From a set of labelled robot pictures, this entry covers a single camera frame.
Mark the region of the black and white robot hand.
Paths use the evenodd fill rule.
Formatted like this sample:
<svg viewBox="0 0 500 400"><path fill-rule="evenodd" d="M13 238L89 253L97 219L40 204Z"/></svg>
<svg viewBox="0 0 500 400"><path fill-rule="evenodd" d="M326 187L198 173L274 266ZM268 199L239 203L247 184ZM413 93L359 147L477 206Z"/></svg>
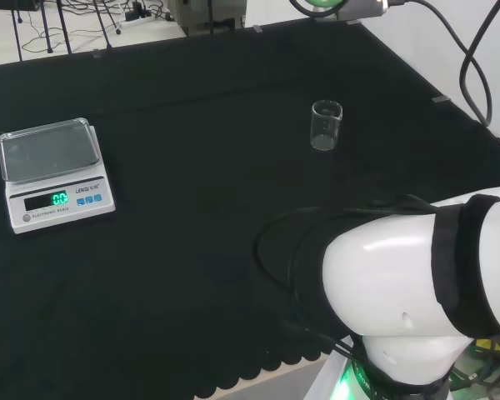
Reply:
<svg viewBox="0 0 500 400"><path fill-rule="evenodd" d="M290 0L289 2L298 12L306 17L325 18L336 14L348 3L348 0L306 0L305 3L311 5L313 10L305 8L296 0Z"/></svg>

